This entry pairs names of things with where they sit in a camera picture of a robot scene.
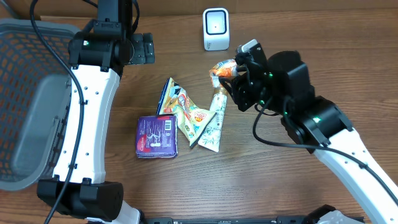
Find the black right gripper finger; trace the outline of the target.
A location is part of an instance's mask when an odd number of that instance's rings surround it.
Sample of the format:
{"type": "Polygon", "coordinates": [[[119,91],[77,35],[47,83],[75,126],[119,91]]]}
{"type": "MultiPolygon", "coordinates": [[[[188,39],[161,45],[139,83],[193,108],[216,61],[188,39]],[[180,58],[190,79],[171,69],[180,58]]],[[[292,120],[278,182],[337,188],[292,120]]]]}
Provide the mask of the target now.
{"type": "Polygon", "coordinates": [[[237,100],[239,96],[238,87],[237,87],[237,78],[226,78],[226,77],[219,77],[218,78],[220,84],[229,95],[232,97],[233,100],[237,100]]]}
{"type": "Polygon", "coordinates": [[[236,58],[235,61],[236,61],[236,64],[237,64],[236,71],[238,73],[244,73],[244,72],[248,72],[249,71],[248,66],[246,64],[248,62],[248,59],[246,59],[246,58],[236,58]]]}

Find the small orange packet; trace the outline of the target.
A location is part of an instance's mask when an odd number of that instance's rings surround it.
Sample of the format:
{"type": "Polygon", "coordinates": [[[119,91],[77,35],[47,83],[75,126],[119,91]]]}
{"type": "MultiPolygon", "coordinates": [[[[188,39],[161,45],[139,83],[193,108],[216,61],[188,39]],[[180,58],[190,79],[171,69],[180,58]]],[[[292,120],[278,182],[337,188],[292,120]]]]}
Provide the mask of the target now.
{"type": "Polygon", "coordinates": [[[218,62],[213,68],[211,68],[209,74],[213,88],[221,86],[219,77],[232,79],[238,76],[237,66],[235,59],[227,59],[222,62],[218,62]]]}

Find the white tube with gold cap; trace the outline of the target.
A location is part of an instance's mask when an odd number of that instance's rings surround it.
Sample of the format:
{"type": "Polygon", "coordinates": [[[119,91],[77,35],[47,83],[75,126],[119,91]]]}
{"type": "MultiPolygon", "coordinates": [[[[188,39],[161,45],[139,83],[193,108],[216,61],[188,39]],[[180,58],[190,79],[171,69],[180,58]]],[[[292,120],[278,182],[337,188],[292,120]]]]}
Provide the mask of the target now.
{"type": "Polygon", "coordinates": [[[227,91],[223,87],[215,88],[210,111],[215,112],[214,118],[207,125],[198,144],[213,152],[219,152],[224,113],[228,100],[227,91]]]}

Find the yellow snack bag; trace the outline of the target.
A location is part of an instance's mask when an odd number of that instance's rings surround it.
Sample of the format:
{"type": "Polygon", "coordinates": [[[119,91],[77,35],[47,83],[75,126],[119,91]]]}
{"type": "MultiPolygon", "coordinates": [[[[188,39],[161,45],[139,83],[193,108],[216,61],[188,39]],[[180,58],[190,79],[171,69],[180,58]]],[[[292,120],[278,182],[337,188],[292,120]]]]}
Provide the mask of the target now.
{"type": "Polygon", "coordinates": [[[157,115],[172,114],[177,126],[189,141],[190,148],[198,144],[204,130],[215,117],[215,112],[199,108],[173,78],[168,78],[162,89],[157,115]]]}

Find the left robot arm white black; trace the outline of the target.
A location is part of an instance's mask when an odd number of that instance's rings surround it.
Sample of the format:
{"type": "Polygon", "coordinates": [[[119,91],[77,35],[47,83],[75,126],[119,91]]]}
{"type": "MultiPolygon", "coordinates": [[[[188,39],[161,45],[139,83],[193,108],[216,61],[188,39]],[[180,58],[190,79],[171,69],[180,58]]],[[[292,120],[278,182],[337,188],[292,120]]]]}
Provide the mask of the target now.
{"type": "Polygon", "coordinates": [[[137,33],[140,10],[133,0],[98,1],[97,17],[68,44],[64,63],[72,79],[71,100],[60,157],[37,196],[52,213],[89,223],[145,222],[124,201],[123,185],[105,179],[104,147],[109,114],[126,65],[154,63],[150,33],[137,33]]]}

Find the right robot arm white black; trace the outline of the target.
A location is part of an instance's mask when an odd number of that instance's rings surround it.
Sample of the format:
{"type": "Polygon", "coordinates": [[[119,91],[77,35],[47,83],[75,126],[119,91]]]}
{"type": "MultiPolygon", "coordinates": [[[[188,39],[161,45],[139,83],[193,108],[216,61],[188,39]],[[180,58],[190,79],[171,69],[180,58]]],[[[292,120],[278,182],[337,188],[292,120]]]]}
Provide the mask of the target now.
{"type": "Polygon", "coordinates": [[[329,168],[373,223],[397,223],[397,185],[366,149],[349,118],[332,101],[315,94],[307,64],[297,51],[266,57],[260,43],[241,45],[237,75],[220,78],[240,111],[281,117],[292,144],[253,136],[270,146],[306,149],[329,168]]]}

